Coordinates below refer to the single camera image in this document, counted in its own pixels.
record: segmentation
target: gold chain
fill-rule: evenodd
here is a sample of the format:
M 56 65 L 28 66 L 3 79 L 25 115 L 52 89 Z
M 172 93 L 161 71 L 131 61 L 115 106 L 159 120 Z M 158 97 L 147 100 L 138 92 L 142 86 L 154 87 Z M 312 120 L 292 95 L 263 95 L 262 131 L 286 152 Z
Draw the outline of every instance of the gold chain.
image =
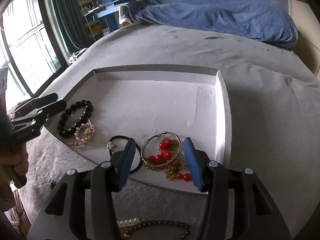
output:
M 164 137 L 160 141 L 160 143 L 161 142 L 166 142 L 169 139 L 170 138 L 168 138 L 168 137 Z M 171 146 L 169 146 L 167 148 L 167 150 L 170 151 L 170 152 L 177 152 L 179 150 L 179 142 L 176 139 L 172 139 L 172 140 L 173 140 L 173 144 Z M 164 170 L 165 178 L 172 181 L 172 180 L 176 179 L 176 176 L 179 173 L 180 168 L 185 167 L 187 165 L 186 159 L 185 159 L 184 155 L 181 152 L 178 153 L 178 156 L 175 159 L 175 162 L 179 163 L 179 167 L 174 168 L 174 167 L 171 166 L 171 163 L 168 163 L 168 165 L 163 166 L 163 167 L 159 167 L 159 168 L 157 168 L 157 167 L 149 167 L 146 164 L 145 164 L 145 167 L 147 169 L 149 169 L 149 170 L 152 170 L 152 171 L 162 171 L 162 170 Z

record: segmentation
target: blue desk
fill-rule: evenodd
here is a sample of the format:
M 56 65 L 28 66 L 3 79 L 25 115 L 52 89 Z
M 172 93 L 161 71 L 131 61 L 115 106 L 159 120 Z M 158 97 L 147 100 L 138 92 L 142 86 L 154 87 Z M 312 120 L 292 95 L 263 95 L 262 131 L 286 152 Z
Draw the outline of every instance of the blue desk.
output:
M 115 12 L 119 11 L 120 5 L 125 5 L 129 2 L 135 0 L 114 0 L 111 1 L 109 5 L 106 5 L 103 11 L 93 14 L 93 20 L 96 21 L 99 18 L 104 17 L 107 21 L 109 32 L 113 32 L 119 29 L 118 22 L 116 21 L 116 17 L 114 15 Z
M 111 33 L 119 29 L 116 16 L 114 15 L 114 13 L 117 12 L 118 10 L 119 10 L 119 5 L 115 6 L 114 4 L 111 4 L 109 6 L 106 6 L 105 10 L 93 15 L 93 20 L 96 21 L 99 18 L 104 17 L 107 21 L 109 32 Z

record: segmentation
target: dark red bead necklace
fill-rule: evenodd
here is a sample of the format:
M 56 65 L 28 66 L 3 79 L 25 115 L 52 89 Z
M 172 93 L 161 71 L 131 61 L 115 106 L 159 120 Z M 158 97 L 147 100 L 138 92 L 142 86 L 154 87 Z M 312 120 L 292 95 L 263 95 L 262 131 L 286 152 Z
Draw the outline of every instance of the dark red bead necklace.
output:
M 154 226 L 172 226 L 172 227 L 178 227 L 178 228 L 183 228 L 185 229 L 185 233 L 183 234 L 183 236 L 181 238 L 179 238 L 179 240 L 185 240 L 187 239 L 187 237 L 191 234 L 191 226 L 186 224 L 186 223 L 180 223 L 180 222 L 173 222 L 173 221 L 150 221 L 150 222 L 146 222 L 144 224 L 135 226 L 134 228 L 129 229 L 128 231 L 126 231 L 126 233 L 123 236 L 123 239 L 127 239 L 130 235 L 132 235 L 133 233 L 144 229 L 144 228 L 149 228 L 149 227 L 154 227 Z
M 85 107 L 86 110 L 84 111 L 83 115 L 79 118 L 79 121 L 75 123 L 74 127 L 65 130 L 64 126 L 69 116 L 72 115 L 72 112 L 75 112 L 81 107 Z M 61 115 L 61 119 L 58 124 L 59 135 L 63 138 L 69 138 L 71 135 L 74 135 L 77 127 L 80 127 L 83 123 L 87 123 L 88 118 L 91 116 L 92 110 L 93 106 L 91 102 L 88 100 L 82 100 L 81 102 L 77 101 L 74 105 L 71 105 L 70 108 L 66 109 L 66 111 Z

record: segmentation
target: bed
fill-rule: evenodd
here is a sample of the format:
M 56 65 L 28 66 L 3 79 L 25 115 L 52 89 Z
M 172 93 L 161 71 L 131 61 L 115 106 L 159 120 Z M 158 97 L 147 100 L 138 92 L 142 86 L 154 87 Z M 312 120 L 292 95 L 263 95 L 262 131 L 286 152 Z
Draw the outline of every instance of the bed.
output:
M 311 71 L 291 50 L 248 38 L 133 24 L 93 44 L 43 94 L 56 92 L 63 98 L 92 69 L 139 64 L 221 70 L 232 117 L 230 168 L 255 170 L 294 238 L 320 200 L 320 83 Z M 46 129 L 27 147 L 28 183 L 20 194 L 33 222 L 50 194 L 51 181 L 59 180 L 69 168 L 84 171 L 95 165 Z M 196 239 L 205 201 L 205 196 L 178 194 L 130 180 L 121 193 L 114 195 L 119 220 L 183 220 L 192 225 L 191 239 Z

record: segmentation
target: pink string bracelet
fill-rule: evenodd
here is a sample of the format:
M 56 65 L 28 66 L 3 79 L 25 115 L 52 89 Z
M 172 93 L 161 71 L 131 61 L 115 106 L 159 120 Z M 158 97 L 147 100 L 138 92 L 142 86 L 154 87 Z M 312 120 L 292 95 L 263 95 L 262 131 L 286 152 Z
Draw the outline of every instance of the pink string bracelet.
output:
M 84 138 L 80 138 L 79 132 L 84 128 L 86 128 L 84 131 Z M 76 146 L 76 147 L 84 145 L 87 143 L 87 141 L 92 139 L 95 132 L 96 132 L 96 129 L 94 128 L 94 125 L 92 125 L 91 121 L 88 118 L 87 123 L 83 123 L 83 124 L 81 124 L 81 126 L 76 128 L 75 137 L 76 137 L 77 141 L 73 142 L 73 143 L 68 143 L 68 145 L 72 145 L 72 146 Z

